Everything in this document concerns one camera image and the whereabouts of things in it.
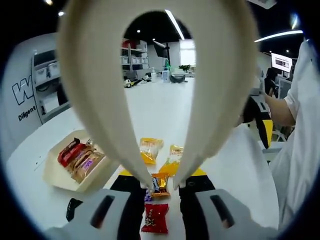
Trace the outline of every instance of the cardboard tray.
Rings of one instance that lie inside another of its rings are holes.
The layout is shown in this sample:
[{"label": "cardboard tray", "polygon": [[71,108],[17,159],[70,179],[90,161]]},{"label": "cardboard tray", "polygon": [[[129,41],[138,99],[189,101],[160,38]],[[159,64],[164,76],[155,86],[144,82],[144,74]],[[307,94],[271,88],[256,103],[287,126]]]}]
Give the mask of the cardboard tray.
[{"label": "cardboard tray", "polygon": [[[84,192],[91,185],[91,183],[99,176],[102,170],[108,168],[111,165],[110,159],[104,157],[97,166],[90,172],[88,176],[79,184],[67,170],[58,162],[58,154],[69,144],[74,138],[80,139],[81,143],[86,143],[90,138],[85,130],[76,130],[66,136],[62,141],[55,145],[48,152],[45,160],[44,171],[42,179],[49,185],[53,185],[58,188],[67,189],[76,192]],[[94,145],[96,150],[103,153],[98,145]]]}]

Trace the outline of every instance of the ceiling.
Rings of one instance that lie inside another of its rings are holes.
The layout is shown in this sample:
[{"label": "ceiling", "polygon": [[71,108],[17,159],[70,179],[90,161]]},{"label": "ceiling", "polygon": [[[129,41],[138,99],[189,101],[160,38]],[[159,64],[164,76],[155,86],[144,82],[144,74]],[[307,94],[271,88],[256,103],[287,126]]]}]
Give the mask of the ceiling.
[{"label": "ceiling", "polygon": [[[58,12],[63,10],[66,0],[52,0],[48,5],[44,0],[14,0],[8,1],[11,14],[2,20],[5,31],[5,49],[7,55],[18,43],[42,34],[55,32],[57,29]],[[271,9],[264,9],[249,3],[255,16],[259,35],[269,36],[275,33],[291,30],[291,11],[285,3],[278,3]],[[186,39],[191,38],[187,28],[179,22]],[[137,18],[128,28],[126,38],[141,39],[150,42],[153,38],[158,42],[174,42],[179,35],[165,12],[149,12]],[[302,34],[285,36],[263,41],[259,47],[262,52],[272,51],[277,54],[297,58],[299,47],[303,41]]]}]

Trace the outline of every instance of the desk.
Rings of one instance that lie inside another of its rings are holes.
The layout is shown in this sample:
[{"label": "desk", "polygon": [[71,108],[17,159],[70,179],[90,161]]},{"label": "desk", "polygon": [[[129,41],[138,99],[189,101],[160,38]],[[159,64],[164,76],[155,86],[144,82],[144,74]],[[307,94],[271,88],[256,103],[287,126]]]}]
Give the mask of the desk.
[{"label": "desk", "polygon": [[[137,141],[141,137],[164,140],[156,165],[148,168],[150,173],[156,173],[164,164],[171,144],[183,146],[185,143],[194,87],[194,80],[187,80],[181,84],[158,81],[125,89]],[[40,230],[66,224],[66,209],[70,198],[85,201],[90,194],[52,187],[42,180],[47,152],[66,135],[79,129],[83,129],[83,126],[70,108],[27,137],[7,161],[10,186],[22,209]],[[105,188],[113,184],[121,168],[114,172]],[[227,190],[248,206],[252,219],[265,227],[278,227],[275,184],[262,151],[245,124],[235,128],[217,156],[208,159],[201,168],[207,172],[216,188]],[[173,239],[174,236],[183,239],[179,194],[173,191],[172,185],[170,179],[167,239]],[[154,235],[149,233],[141,234],[141,237],[154,239]]]}]

